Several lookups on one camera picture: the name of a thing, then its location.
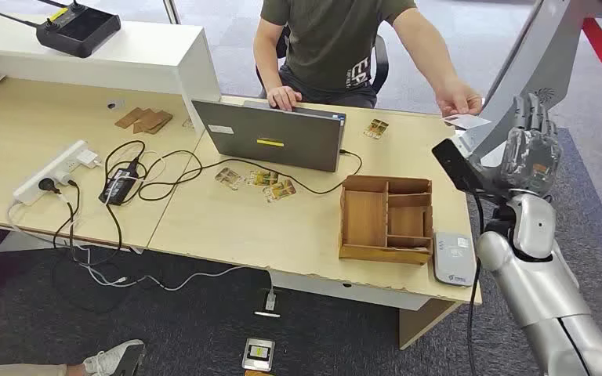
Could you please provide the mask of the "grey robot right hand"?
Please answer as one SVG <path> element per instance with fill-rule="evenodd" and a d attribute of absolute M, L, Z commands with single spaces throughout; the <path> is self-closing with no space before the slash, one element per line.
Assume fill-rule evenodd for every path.
<path fill-rule="evenodd" d="M 500 165 L 500 179 L 511 190 L 546 195 L 555 182 L 562 149 L 557 127 L 534 93 L 514 98 L 514 122 Z"/>

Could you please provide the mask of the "person's left hand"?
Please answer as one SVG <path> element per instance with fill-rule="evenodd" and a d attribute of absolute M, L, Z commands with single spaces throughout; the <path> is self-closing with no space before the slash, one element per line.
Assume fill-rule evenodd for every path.
<path fill-rule="evenodd" d="M 483 97 L 462 81 L 451 81 L 438 86 L 434 93 L 443 117 L 456 114 L 478 115 L 483 109 Z"/>

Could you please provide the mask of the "person's right hand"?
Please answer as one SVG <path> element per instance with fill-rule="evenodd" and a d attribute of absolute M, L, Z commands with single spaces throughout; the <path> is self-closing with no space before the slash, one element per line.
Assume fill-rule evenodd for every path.
<path fill-rule="evenodd" d="M 289 86 L 279 86 L 267 91 L 267 100 L 273 108 L 292 111 L 302 100 L 302 94 Z"/>

